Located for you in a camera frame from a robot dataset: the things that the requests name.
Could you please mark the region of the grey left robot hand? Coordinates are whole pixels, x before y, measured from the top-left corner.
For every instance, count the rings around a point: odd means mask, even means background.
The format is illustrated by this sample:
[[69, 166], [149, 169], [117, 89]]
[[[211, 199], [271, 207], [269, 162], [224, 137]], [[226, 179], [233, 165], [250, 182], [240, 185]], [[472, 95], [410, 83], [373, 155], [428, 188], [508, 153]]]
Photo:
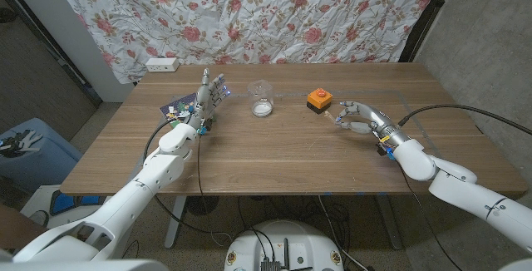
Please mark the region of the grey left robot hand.
[[205, 121], [213, 117], [215, 107], [230, 95], [224, 82], [223, 73], [210, 80], [209, 68], [204, 69], [201, 85], [196, 92], [193, 110], [185, 119], [187, 125], [198, 129]]

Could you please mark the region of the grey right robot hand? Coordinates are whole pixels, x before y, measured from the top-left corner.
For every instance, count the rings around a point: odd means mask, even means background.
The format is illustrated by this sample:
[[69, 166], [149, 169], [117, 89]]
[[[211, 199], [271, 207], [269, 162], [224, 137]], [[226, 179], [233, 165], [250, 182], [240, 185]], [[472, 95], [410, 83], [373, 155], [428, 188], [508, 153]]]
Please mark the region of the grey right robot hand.
[[[349, 129], [358, 134], [373, 133], [381, 142], [386, 140], [398, 140], [398, 144], [409, 137], [384, 113], [378, 109], [356, 101], [342, 101], [344, 109], [335, 119], [335, 124], [343, 129]], [[345, 122], [345, 116], [360, 116], [367, 120], [366, 123], [359, 121]]]

